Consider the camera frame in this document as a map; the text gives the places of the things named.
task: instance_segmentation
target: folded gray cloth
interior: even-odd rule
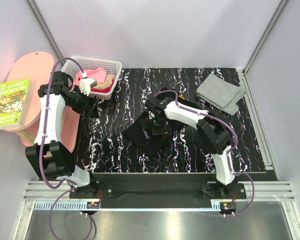
[[[211,73],[197,88],[196,94],[216,108],[234,115],[238,111],[236,103],[246,94],[246,89],[232,85]]]

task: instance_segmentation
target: silver floor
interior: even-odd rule
[[[52,225],[57,226],[76,211],[54,211]],[[254,202],[240,216],[216,217],[211,212],[137,212],[100,211],[93,215],[96,240],[292,240],[280,202]],[[54,240],[49,230],[49,211],[33,211],[27,240]],[[83,239],[90,222],[78,215],[55,229],[63,240]]]

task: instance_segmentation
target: gray wall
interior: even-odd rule
[[[248,72],[283,180],[300,212],[300,0],[289,2]]]
[[[280,0],[36,0],[64,56],[243,68]]]
[[[0,0],[0,82],[14,62],[34,51],[51,49],[24,0]],[[20,137],[0,130],[0,240],[11,239],[28,181],[35,173]]]

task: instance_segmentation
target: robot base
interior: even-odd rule
[[[96,189],[98,189],[102,192],[102,199],[112,199],[114,185],[112,183],[103,182],[96,183],[96,187],[93,188],[83,188],[84,187],[80,189],[79,187],[77,191],[70,192],[69,197],[71,199],[99,199],[99,194],[96,191]]]
[[[222,194],[219,189],[220,185],[218,183],[202,183],[201,193],[202,198],[207,200],[217,200],[217,199],[233,199],[233,194],[235,194],[236,199],[247,199],[245,185],[243,183],[237,183],[229,194]]]

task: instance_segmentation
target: white measuring strip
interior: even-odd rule
[[[50,210],[55,201],[36,201],[34,210]],[[87,201],[60,201],[54,211],[96,211],[98,209],[88,208]],[[211,207],[198,208],[100,208],[98,211],[111,212],[220,212],[220,202],[212,201]]]

